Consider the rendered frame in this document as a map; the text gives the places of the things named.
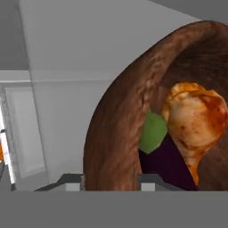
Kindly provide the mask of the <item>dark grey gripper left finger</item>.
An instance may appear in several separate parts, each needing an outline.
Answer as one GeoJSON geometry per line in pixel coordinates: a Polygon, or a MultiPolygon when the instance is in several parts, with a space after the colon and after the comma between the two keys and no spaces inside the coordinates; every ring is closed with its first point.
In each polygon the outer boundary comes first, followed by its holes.
{"type": "Polygon", "coordinates": [[[37,191],[83,191],[84,189],[83,174],[63,174],[57,182],[38,188],[37,191]]]}

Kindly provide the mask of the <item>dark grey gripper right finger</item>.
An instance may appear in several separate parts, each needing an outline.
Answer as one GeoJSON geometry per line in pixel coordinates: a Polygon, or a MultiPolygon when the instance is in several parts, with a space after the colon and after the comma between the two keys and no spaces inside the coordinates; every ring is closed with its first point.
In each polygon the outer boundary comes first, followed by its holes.
{"type": "Polygon", "coordinates": [[[181,188],[172,184],[165,183],[163,179],[156,174],[138,175],[138,183],[140,191],[180,191],[181,188]]]}

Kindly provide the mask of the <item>brown wooden bowl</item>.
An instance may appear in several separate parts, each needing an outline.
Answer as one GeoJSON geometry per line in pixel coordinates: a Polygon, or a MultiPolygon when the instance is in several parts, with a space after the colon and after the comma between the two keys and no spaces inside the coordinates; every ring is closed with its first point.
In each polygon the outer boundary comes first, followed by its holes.
{"type": "Polygon", "coordinates": [[[162,116],[167,93],[183,82],[215,90],[228,106],[227,25],[198,21],[182,26],[112,82],[86,134],[83,173],[87,190],[138,190],[138,175],[143,174],[139,141],[146,114],[151,110],[162,116]]]}

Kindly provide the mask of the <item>purple eggplant with green stem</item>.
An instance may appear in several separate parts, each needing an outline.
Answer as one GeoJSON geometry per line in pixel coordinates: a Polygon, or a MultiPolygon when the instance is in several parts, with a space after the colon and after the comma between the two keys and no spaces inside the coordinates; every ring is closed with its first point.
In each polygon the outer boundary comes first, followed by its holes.
{"type": "Polygon", "coordinates": [[[139,159],[144,174],[159,175],[165,183],[185,191],[199,189],[167,131],[165,120],[151,110],[142,126],[139,159]]]}

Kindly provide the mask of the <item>roasted chicken drumstick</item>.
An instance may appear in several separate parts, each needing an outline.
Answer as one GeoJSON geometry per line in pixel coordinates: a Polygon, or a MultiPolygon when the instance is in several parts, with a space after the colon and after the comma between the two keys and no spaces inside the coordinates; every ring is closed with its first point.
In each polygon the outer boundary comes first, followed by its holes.
{"type": "Polygon", "coordinates": [[[162,108],[167,130],[199,184],[202,157],[217,144],[228,126],[228,106],[222,95],[197,83],[177,83],[162,108]]]}

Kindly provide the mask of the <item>white fridge shelf edge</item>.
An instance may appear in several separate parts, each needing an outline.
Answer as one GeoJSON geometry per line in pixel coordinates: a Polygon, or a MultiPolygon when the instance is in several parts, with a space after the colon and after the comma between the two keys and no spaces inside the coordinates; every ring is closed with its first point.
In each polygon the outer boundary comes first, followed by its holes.
{"type": "Polygon", "coordinates": [[[15,174],[12,168],[12,160],[10,156],[9,143],[8,143],[7,134],[6,134],[6,124],[4,121],[4,112],[1,105],[0,105],[0,143],[3,150],[4,163],[6,166],[8,166],[10,182],[11,184],[15,184],[15,174]]]}

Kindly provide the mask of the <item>grey panelled cupboard door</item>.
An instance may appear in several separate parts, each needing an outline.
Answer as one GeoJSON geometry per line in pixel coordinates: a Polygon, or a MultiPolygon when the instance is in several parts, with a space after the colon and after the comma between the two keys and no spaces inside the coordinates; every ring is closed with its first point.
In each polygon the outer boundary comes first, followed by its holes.
{"type": "Polygon", "coordinates": [[[3,86],[1,106],[15,189],[34,191],[47,185],[48,178],[31,86],[3,86]]]}

